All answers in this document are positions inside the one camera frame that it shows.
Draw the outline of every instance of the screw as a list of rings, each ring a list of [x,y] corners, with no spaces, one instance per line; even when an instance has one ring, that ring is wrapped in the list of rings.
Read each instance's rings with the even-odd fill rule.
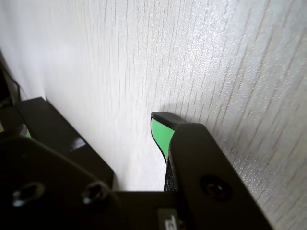
[[[93,182],[87,186],[82,194],[83,203],[90,205],[98,201],[104,201],[109,196],[109,191],[110,189],[105,183],[101,181]]]
[[[30,182],[13,193],[13,205],[20,207],[31,201],[38,200],[45,192],[45,186],[40,182]]]

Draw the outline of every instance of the green stripe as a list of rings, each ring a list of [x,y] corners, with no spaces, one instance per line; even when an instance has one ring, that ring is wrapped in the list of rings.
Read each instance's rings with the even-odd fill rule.
[[[153,118],[151,126],[152,126],[153,138],[159,145],[160,149],[162,150],[165,159],[167,159],[169,143],[171,142],[172,136],[175,131],[161,124],[160,122],[154,120]]]

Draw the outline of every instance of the white wall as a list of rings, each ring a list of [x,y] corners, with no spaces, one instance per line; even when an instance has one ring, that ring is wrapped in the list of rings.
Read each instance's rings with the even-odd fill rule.
[[[302,0],[1,0],[23,98],[48,98],[115,170],[162,190],[150,112],[206,125],[270,221],[306,221]]]

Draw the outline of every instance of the black plastic part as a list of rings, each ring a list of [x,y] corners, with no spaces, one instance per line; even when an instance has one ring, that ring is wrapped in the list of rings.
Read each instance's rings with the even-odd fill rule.
[[[204,125],[181,124],[172,137],[169,157],[194,229],[271,229]]]
[[[9,229],[127,229],[118,198],[109,190],[99,211],[83,203],[86,187],[99,179],[41,143],[22,136],[0,141],[0,215]],[[41,198],[18,207],[13,194],[29,182],[44,185]]]
[[[85,205],[81,194],[98,178],[41,143],[22,136],[0,140],[0,215],[12,229],[161,229],[176,210],[187,230],[271,230],[231,164],[201,124],[181,124],[170,145],[177,192],[112,192]],[[14,191],[37,181],[44,194],[21,207]]]
[[[22,101],[16,106],[0,110],[0,122],[4,130],[15,129],[25,124],[31,138],[63,154],[112,188],[113,170],[43,98]],[[83,141],[84,145],[73,148],[76,140]]]
[[[152,112],[151,118],[171,128],[174,131],[176,131],[181,123],[186,123],[186,121],[180,116],[169,112]]]

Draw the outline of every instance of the green rubber pad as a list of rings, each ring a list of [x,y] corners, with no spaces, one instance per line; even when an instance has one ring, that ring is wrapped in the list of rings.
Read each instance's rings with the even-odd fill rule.
[[[151,126],[152,126],[153,138],[160,147],[160,149],[162,150],[165,159],[167,159],[169,143],[171,142],[172,136],[175,131],[161,124],[160,122],[154,120],[153,118]]]

